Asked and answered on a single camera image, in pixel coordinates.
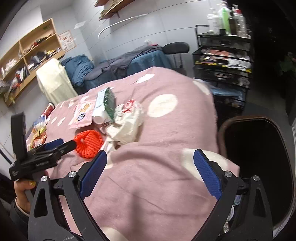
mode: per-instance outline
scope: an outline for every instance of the sleeve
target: sleeve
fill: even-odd
[[[20,207],[18,207],[15,199],[11,203],[10,218],[19,228],[19,230],[27,237],[29,215],[25,213]]]

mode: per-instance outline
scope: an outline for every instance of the orange knitted item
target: orange knitted item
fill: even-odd
[[[74,137],[76,151],[84,158],[94,158],[103,145],[103,139],[98,131],[89,130],[77,134]]]

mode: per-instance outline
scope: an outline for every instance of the poster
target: poster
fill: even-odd
[[[73,48],[76,47],[76,44],[74,42],[74,39],[72,37],[72,34],[70,30],[62,33],[59,35],[59,41],[61,43],[62,49],[67,52]]]

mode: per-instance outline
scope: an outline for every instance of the black metal cart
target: black metal cart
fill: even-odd
[[[199,34],[199,27],[208,25],[195,26],[198,44],[198,50],[193,53],[195,78],[210,82],[213,87],[240,93],[239,98],[231,94],[213,93],[219,127],[228,118],[241,115],[244,110],[252,79],[253,43],[249,38],[233,35]],[[223,52],[228,52],[229,56],[224,56]],[[247,64],[233,64],[238,61]]]

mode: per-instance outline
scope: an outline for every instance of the bed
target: bed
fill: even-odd
[[[237,165],[217,154],[210,91],[198,80],[151,67],[59,103],[50,115],[46,141],[69,141],[81,131],[96,129],[69,129],[69,122],[79,101],[95,99],[106,87],[112,88],[117,105],[139,101],[144,123],[136,142],[116,148],[106,139],[107,166],[85,204],[110,241],[191,240],[216,203],[193,164],[193,152],[201,148],[223,170],[236,176],[239,172]],[[86,161],[72,151],[47,172],[51,179],[61,178]],[[62,197],[61,204],[71,230],[79,234]]]
[[[150,67],[163,67],[171,69],[169,58],[163,53],[162,47],[141,46],[131,52],[124,53],[108,62],[100,63],[95,68],[84,55],[68,58],[62,61],[71,83],[78,94],[84,94],[92,88],[112,80],[122,79]]]

